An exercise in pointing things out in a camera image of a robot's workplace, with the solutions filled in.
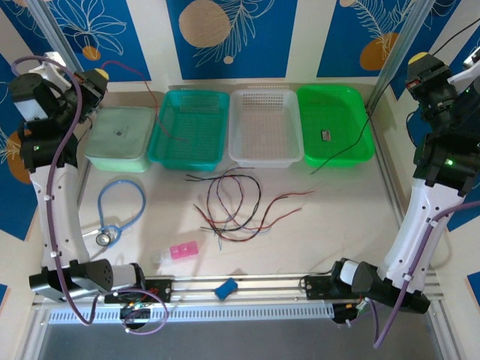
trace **plastic basket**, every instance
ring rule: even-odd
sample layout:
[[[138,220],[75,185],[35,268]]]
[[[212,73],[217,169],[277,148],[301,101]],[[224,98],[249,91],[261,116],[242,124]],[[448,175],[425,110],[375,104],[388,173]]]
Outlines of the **plastic basket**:
[[[297,91],[305,161],[322,166],[331,156],[354,144],[367,121],[362,96],[343,85],[306,85]],[[357,145],[333,157],[326,167],[352,167],[375,153],[367,126]]]
[[[167,92],[160,121],[171,136],[156,124],[148,158],[172,170],[215,170],[224,153],[228,109],[223,92]]]
[[[229,156],[241,167],[289,167],[303,158],[299,103],[290,90],[250,89],[230,97]]]

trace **blue sponge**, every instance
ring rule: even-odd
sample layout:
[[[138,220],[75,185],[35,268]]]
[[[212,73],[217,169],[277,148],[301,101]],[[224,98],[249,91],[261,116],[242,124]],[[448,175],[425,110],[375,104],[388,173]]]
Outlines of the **blue sponge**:
[[[233,280],[233,278],[228,279],[220,285],[217,289],[215,289],[215,295],[220,299],[220,300],[225,300],[228,295],[233,293],[239,288],[239,285]]]

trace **vent grille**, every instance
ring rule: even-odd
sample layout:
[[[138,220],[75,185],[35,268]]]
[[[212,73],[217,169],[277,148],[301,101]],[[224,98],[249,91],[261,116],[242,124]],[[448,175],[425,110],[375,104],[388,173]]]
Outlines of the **vent grille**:
[[[96,323],[119,322],[119,308],[97,309]],[[82,311],[85,318],[90,313]],[[164,310],[155,308],[151,315],[153,320],[164,317]],[[202,306],[180,307],[169,311],[169,322],[182,323],[194,321],[245,321],[245,320],[293,320],[293,319],[331,319],[334,317],[331,304],[302,305],[259,305],[259,306]],[[78,323],[75,314],[68,309],[54,310],[50,314],[49,324]]]

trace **teal plastic basket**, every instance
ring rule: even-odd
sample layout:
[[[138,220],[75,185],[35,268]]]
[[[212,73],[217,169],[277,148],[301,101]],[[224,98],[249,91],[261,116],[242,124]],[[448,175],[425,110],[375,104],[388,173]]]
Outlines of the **teal plastic basket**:
[[[213,171],[224,154],[230,97],[223,92],[168,91],[148,146],[150,161],[171,170]]]

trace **white table surface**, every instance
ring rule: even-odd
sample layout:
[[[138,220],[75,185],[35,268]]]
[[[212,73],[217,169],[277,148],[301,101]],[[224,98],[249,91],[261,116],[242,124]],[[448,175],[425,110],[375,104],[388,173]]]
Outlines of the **white table surface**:
[[[235,163],[225,154],[217,170],[221,172],[232,166]],[[220,251],[218,238],[200,229],[206,223],[193,207],[195,203],[205,209],[207,181],[186,182],[185,172],[166,170],[157,163],[141,174],[102,172],[92,167],[79,210],[82,231],[99,227],[97,197],[101,189],[114,180],[131,179],[145,190],[145,214],[100,257],[114,264],[137,262],[147,276],[305,273],[329,270],[341,257],[379,263],[391,247],[398,226],[376,160],[351,169],[324,168],[316,175],[309,175],[311,170],[303,161],[289,169],[244,170],[262,186],[257,224],[276,196],[310,189],[315,192],[276,202],[267,220],[273,221],[297,207],[303,210],[249,242],[224,241]],[[246,215],[257,200],[257,191],[253,183],[242,181],[242,184],[246,200],[241,213]],[[226,181],[225,185],[237,204],[239,192],[234,181]],[[114,187],[103,197],[106,223],[124,224],[138,212],[140,203],[140,195],[129,185]],[[220,214],[218,203],[212,205],[219,218],[225,216]],[[200,244],[197,256],[161,266],[152,261],[169,246],[193,240]],[[87,238],[86,243],[92,255],[100,249],[95,237]]]

